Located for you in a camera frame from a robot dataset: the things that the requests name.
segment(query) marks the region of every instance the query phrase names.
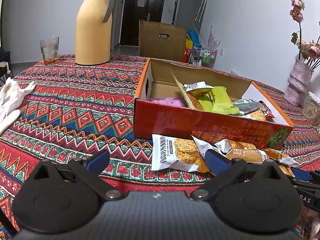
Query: floor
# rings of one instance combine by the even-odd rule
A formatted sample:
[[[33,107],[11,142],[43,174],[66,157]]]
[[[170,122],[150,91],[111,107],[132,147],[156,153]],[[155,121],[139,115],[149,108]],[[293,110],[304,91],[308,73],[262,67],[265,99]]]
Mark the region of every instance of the floor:
[[[135,46],[120,46],[116,45],[114,49],[110,52],[111,55],[127,55],[127,56],[138,56],[138,47]],[[12,64],[13,75],[18,75],[19,73],[25,71],[27,68],[32,67],[36,62],[23,62]]]

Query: table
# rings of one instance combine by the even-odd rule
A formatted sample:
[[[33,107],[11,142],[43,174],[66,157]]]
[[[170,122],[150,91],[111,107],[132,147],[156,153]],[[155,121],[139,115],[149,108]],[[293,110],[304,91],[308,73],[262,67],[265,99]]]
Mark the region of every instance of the table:
[[[54,65],[39,62],[15,77],[21,87],[35,81],[36,88],[21,104],[20,118],[0,136],[0,206],[13,224],[11,202],[43,158],[64,164],[108,150],[110,164],[100,177],[123,193],[184,190],[189,194],[211,178],[198,172],[151,171],[152,141],[133,136],[133,96],[146,61],[113,56],[107,64],[79,66],[74,55],[60,55]],[[302,169],[320,168],[315,128],[299,108],[283,99],[281,91],[257,84],[295,124],[281,150]],[[297,232],[307,239],[306,212]],[[8,239],[0,230],[0,239]]]

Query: vase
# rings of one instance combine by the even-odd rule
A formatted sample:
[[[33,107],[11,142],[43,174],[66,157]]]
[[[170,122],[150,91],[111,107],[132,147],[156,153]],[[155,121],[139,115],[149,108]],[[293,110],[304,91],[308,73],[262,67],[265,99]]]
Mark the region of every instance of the vase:
[[[288,88],[283,97],[294,106],[301,105],[308,92],[313,69],[306,63],[296,59],[296,63],[288,78]]]

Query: blue item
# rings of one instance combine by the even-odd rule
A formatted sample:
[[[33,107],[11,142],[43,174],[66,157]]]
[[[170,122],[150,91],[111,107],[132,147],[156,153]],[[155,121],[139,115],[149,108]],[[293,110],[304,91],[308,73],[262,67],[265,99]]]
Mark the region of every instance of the blue item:
[[[99,155],[94,155],[94,158],[90,157],[84,160],[84,166],[87,170],[93,172],[96,175],[100,175],[104,169],[109,165],[110,152],[104,151]]]
[[[229,169],[231,160],[222,156],[214,150],[207,150],[204,156],[205,165],[215,175],[218,176],[221,172]]]
[[[189,30],[187,30],[187,34],[189,35],[190,39],[192,40],[194,46],[197,48],[201,48],[201,45],[199,44],[199,38],[198,38],[197,32],[189,29]]]
[[[300,179],[303,181],[310,181],[312,179],[312,175],[308,171],[302,171],[296,168],[290,168],[290,169],[297,179]]]

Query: yellow thermos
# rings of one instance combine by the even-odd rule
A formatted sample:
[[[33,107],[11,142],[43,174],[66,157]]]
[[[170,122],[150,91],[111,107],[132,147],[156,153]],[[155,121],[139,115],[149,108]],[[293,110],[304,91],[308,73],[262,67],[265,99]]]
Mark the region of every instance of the yellow thermos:
[[[84,0],[76,19],[76,63],[97,65],[110,60],[112,9],[115,0]]]

